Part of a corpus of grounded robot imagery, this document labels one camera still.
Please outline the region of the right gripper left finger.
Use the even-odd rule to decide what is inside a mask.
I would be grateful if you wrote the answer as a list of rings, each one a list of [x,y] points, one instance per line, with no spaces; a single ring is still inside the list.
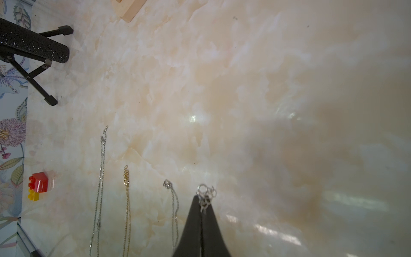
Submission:
[[[201,254],[201,207],[197,195],[192,200],[181,239],[173,257],[199,257]]]

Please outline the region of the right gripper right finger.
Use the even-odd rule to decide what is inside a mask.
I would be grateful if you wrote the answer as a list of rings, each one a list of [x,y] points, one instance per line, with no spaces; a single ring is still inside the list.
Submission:
[[[201,256],[230,257],[210,199],[201,199]]]

